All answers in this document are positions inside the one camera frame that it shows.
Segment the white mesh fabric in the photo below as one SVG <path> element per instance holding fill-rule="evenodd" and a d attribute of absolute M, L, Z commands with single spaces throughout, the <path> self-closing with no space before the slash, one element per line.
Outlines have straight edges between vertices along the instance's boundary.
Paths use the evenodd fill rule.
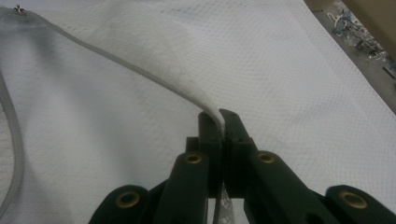
<path fill-rule="evenodd" d="M 140 24 L 148 16 L 125 1 L 112 4 L 120 8 L 113 14 L 41 15 L 76 38 L 85 19 L 106 17 L 86 41 L 128 43 L 128 32 L 112 39 L 105 31 L 132 12 Z M 163 39 L 153 49 L 188 74 L 193 82 L 184 88 L 204 91 L 197 100 L 238 113 L 258 148 L 281 156 L 309 188 L 348 184 L 396 211 L 396 118 L 303 1 L 142 4 L 134 6 Z M 148 33 L 129 28 L 132 36 Z M 150 189 L 168 177 L 185 137 L 197 134 L 199 108 L 48 27 L 2 23 L 0 36 L 0 68 L 27 154 L 6 223 L 87 223 L 114 188 Z M 247 223 L 241 205 L 235 201 L 235 223 Z"/>
<path fill-rule="evenodd" d="M 160 14 L 129 1 L 105 1 L 63 13 L 39 11 L 50 27 L 117 63 L 136 71 L 170 91 L 200 106 L 224 128 L 224 119 L 200 86 L 194 82 L 169 46 L 169 35 L 159 21 Z"/>

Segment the white surface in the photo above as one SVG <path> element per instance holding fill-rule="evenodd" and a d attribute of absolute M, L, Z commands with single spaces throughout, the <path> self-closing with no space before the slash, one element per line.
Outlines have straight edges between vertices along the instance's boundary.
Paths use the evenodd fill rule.
<path fill-rule="evenodd" d="M 154 15 L 158 48 L 171 49 L 217 107 L 238 113 L 259 149 L 277 153 L 319 193 L 347 184 L 396 211 L 396 118 L 302 1 L 134 6 Z M 103 16 L 81 18 L 88 13 Z M 65 15 L 45 14 L 63 18 L 70 33 L 84 26 Z M 200 109 L 44 25 L 12 20 L 1 20 L 0 69 L 20 118 L 26 173 L 2 221 L 87 223 L 114 188 L 150 189 L 168 177 L 185 137 L 197 135 Z M 86 41 L 128 43 L 147 28 Z M 240 205 L 236 223 L 246 223 Z"/>

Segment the textured white fabric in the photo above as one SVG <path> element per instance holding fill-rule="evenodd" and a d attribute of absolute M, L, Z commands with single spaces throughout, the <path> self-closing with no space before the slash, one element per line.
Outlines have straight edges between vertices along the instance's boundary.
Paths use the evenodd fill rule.
<path fill-rule="evenodd" d="M 238 113 L 258 148 L 281 156 L 309 188 L 355 186 L 396 211 L 396 118 L 304 2 L 111 5 L 39 14 L 89 43 L 110 41 L 105 47 L 135 32 L 160 37 L 148 39 L 150 53 L 158 49 L 216 107 Z M 156 34 L 119 26 L 128 18 L 155 24 Z M 104 27 L 88 38 L 85 21 Z M 87 223 L 114 188 L 150 189 L 168 177 L 185 137 L 197 135 L 198 107 L 42 24 L 6 14 L 0 22 L 0 69 L 26 150 L 21 194 L 2 222 Z M 234 209 L 235 222 L 247 223 L 240 201 Z"/>

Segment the gray cord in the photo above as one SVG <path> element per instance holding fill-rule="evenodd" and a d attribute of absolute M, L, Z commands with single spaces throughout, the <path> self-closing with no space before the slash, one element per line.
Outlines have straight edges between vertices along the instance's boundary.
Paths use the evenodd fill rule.
<path fill-rule="evenodd" d="M 0 70 L 0 103 L 8 120 L 8 126 L 12 136 L 12 148 L 14 151 L 14 173 L 11 179 L 11 185 L 7 191 L 6 198 L 0 205 L 0 218 L 7 211 L 12 202 L 15 194 L 21 187 L 23 178 L 23 143 L 21 138 L 20 124 L 18 123 L 17 113 L 15 112 L 14 105 L 12 104 L 11 97 L 9 96 L 6 82 L 4 81 L 3 74 Z"/>

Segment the clamp jaw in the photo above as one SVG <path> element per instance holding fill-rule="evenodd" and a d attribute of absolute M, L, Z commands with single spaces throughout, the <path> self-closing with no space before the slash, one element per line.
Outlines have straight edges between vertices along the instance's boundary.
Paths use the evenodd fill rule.
<path fill-rule="evenodd" d="M 222 139 L 215 122 L 199 115 L 199 137 L 188 137 L 170 177 L 152 190 L 124 186 L 100 204 L 91 224 L 205 224 L 207 199 L 245 199 L 251 224 L 396 223 L 396 216 L 369 194 L 336 186 L 321 196 L 310 190 L 276 154 L 259 151 L 241 119 L 220 110 Z"/>

